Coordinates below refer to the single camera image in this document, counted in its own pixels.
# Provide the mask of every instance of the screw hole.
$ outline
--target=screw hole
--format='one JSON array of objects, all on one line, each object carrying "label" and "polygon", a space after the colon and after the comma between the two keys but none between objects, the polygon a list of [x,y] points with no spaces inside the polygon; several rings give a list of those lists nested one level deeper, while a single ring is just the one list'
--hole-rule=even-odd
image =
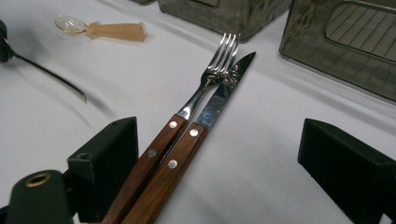
[{"label": "screw hole", "polygon": [[50,180],[50,174],[35,175],[26,181],[26,187],[35,188],[47,183]]},{"label": "screw hole", "polygon": [[90,157],[90,155],[88,153],[81,153],[77,155],[77,158],[81,159],[81,160],[87,160]]}]

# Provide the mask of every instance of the wooden handle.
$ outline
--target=wooden handle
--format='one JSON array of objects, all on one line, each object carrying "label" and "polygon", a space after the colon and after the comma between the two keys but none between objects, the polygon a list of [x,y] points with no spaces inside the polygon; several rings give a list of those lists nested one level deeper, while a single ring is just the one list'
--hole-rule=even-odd
[{"label": "wooden handle", "polygon": [[187,123],[186,119],[174,115],[163,127],[134,165],[132,172],[128,175],[102,221],[103,224],[122,222]]},{"label": "wooden handle", "polygon": [[207,132],[207,128],[197,123],[190,126],[122,224],[147,224],[155,221],[204,141]]},{"label": "wooden handle", "polygon": [[147,36],[146,27],[142,22],[102,25],[99,21],[88,26],[86,35],[90,38],[105,36],[137,41],[143,41]]}]

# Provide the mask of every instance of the stainless steel blade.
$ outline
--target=stainless steel blade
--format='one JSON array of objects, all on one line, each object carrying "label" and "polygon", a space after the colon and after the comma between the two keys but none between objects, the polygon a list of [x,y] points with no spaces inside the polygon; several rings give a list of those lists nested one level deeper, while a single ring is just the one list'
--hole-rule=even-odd
[{"label": "stainless steel blade", "polygon": [[223,82],[207,102],[204,110],[195,121],[196,123],[210,129],[235,91],[255,55],[256,52],[248,54],[231,68]]}]

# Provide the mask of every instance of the spoon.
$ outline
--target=spoon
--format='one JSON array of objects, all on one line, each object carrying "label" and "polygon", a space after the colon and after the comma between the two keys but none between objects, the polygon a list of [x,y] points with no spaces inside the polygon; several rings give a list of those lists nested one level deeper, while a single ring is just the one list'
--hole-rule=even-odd
[{"label": "spoon", "polygon": [[105,36],[123,40],[143,41],[147,36],[143,22],[102,25],[99,21],[96,21],[87,25],[74,17],[60,16],[55,19],[55,25],[69,35],[86,32],[86,36],[90,38]]},{"label": "spoon", "polygon": [[29,63],[30,65],[35,66],[38,69],[41,69],[42,71],[50,74],[54,78],[58,79],[61,81],[63,84],[65,84],[69,89],[71,89],[74,93],[76,93],[85,103],[87,103],[87,97],[85,96],[85,93],[79,89],[77,86],[75,86],[73,83],[65,79],[64,77],[61,77],[47,68],[39,65],[38,63],[34,63],[30,61],[29,59],[22,57],[20,54],[16,53],[12,47],[8,44],[7,41],[7,27],[6,25],[0,21],[0,63],[6,63],[8,60],[10,60],[12,57],[21,59],[25,61],[26,63]]}]

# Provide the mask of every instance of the white table surface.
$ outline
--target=white table surface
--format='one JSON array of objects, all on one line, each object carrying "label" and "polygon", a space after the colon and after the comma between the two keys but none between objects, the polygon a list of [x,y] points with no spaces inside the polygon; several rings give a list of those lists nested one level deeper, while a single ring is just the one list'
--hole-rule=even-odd
[{"label": "white table surface", "polygon": [[[55,27],[59,15],[142,21],[148,37],[70,36]],[[66,159],[116,119],[137,117],[142,153],[193,94],[221,40],[161,13],[157,2],[2,0],[0,20],[16,52],[88,95],[85,105],[19,59],[0,65],[0,206],[25,176],[67,170]],[[240,45],[238,59],[257,56],[158,223],[350,223],[297,162],[305,118],[329,122],[396,159],[396,106],[282,59],[286,21],[287,13]]]}]

